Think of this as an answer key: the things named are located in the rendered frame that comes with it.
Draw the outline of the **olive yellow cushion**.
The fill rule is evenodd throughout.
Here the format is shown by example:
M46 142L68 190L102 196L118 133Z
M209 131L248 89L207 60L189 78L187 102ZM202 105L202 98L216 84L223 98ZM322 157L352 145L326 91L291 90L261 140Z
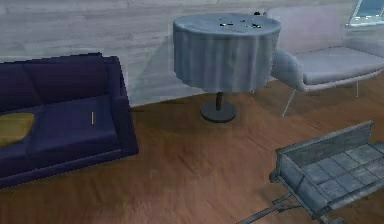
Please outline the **olive yellow cushion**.
M0 115L0 147L8 146L25 138L34 123L33 113L9 113Z

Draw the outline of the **round table with grey cloth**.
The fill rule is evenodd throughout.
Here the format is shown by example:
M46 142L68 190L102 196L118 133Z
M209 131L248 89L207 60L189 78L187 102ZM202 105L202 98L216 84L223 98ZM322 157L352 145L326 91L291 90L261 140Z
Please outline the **round table with grey cloth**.
M253 28L252 23L261 25ZM208 121L225 123L236 108L225 93L249 92L266 84L281 25L262 15L207 13L173 21L174 72L182 83L214 93L201 105Z

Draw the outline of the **dark blue sofa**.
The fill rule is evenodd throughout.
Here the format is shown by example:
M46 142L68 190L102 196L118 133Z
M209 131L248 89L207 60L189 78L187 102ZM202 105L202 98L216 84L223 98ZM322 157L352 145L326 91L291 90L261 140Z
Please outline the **dark blue sofa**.
M0 189L139 152L116 56L0 63L0 115L17 112L35 119L25 138L0 147Z

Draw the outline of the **window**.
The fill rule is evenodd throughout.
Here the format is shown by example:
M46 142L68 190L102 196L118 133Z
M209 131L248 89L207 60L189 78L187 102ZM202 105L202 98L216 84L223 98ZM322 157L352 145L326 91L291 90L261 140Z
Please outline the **window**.
M357 0L347 25L351 27L384 25L384 0Z

